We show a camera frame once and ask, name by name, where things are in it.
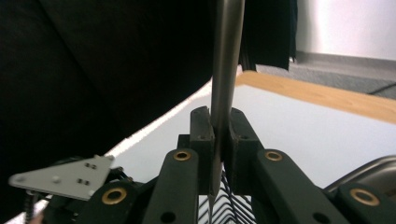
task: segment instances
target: black wire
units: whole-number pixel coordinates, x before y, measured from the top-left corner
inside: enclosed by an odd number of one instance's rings
[[[379,89],[377,89],[377,90],[375,90],[375,91],[367,92],[367,94],[369,94],[369,95],[375,95],[375,94],[377,94],[377,93],[380,93],[381,91],[385,91],[385,90],[390,89],[390,88],[395,87],[395,86],[396,86],[396,82],[395,82],[395,83],[391,83],[391,84],[389,84],[388,86],[381,87],[381,88],[379,88]]]

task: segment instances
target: wooden table edge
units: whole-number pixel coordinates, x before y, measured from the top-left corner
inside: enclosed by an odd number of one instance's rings
[[[245,72],[235,85],[249,85],[290,98],[396,124],[396,101],[354,91],[257,72]]]

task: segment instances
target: silver metal plate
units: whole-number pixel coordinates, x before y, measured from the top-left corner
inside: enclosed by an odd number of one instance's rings
[[[8,183],[16,188],[88,201],[105,183],[113,161],[114,157],[109,156],[70,162],[13,175]]]

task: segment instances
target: metal rod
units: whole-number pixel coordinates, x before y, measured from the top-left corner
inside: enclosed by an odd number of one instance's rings
[[[219,0],[217,7],[211,123],[215,131],[215,157],[211,195],[219,192],[221,150],[229,133],[236,68],[241,46],[245,0]]]

